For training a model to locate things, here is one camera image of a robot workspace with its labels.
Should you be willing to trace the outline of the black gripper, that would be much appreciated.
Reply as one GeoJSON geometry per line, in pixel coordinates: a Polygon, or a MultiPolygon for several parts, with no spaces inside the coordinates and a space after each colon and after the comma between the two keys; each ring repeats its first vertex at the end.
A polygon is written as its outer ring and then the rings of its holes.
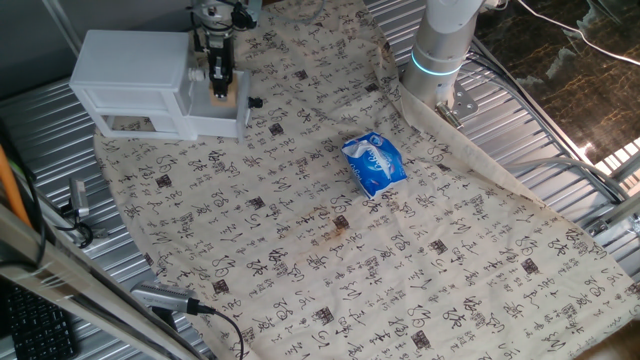
{"type": "Polygon", "coordinates": [[[213,94],[218,99],[228,97],[229,87],[233,82],[233,31],[205,29],[209,78],[213,94]]]}

